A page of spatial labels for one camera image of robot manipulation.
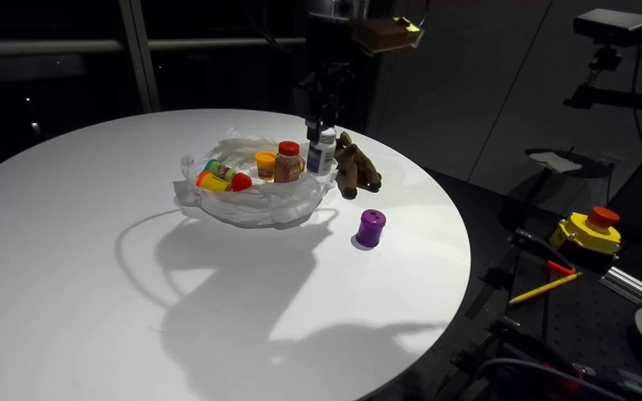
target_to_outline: spice jar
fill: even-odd
[[[279,144],[274,165],[274,182],[290,183],[301,176],[301,157],[299,157],[299,144],[285,140]]]

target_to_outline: red lid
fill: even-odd
[[[588,213],[587,220],[596,227],[608,228],[616,225],[621,218],[614,211],[597,206]]]
[[[279,142],[279,153],[285,157],[295,157],[299,154],[299,144],[292,142],[291,140]]]
[[[232,177],[230,184],[232,185],[232,190],[235,192],[245,190],[252,186],[252,178],[245,173],[236,173],[234,177]]]

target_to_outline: wall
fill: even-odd
[[[422,3],[410,3],[411,19],[420,15]],[[423,167],[515,198],[525,196],[540,171],[525,157],[527,148],[575,146],[574,152],[593,158],[608,153],[621,159],[611,183],[616,193],[642,161],[642,150],[630,110],[561,104],[586,78],[597,49],[590,38],[573,33],[572,21],[599,7],[642,13],[642,1],[555,0],[537,33],[548,5],[549,0],[433,2],[420,48],[384,61],[380,77],[389,76],[390,84],[386,94],[377,91],[382,98],[376,99],[369,134]],[[605,72],[599,87],[630,89],[634,49],[621,53],[619,69]],[[584,210],[605,203],[606,185],[555,176],[537,203],[561,214]]]

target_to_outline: dark floor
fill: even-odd
[[[457,315],[437,343],[397,380],[374,394],[371,401],[433,400],[445,375],[455,370],[449,363],[453,352],[464,348],[469,340],[479,341],[484,335],[485,325],[504,311],[507,302],[507,295],[497,291],[474,320],[464,317],[482,286],[478,277],[507,249],[506,239],[512,231],[505,228],[507,224],[500,223],[498,216],[502,211],[517,208],[517,202],[447,175],[432,170],[427,172],[449,194],[462,215],[471,246],[471,277]],[[532,208],[526,229],[546,234],[553,230],[558,219],[558,215]]]

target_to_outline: white bottle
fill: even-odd
[[[336,150],[336,129],[333,127],[321,131],[318,142],[309,145],[309,156],[306,168],[309,172],[326,175],[331,172],[333,153]]]

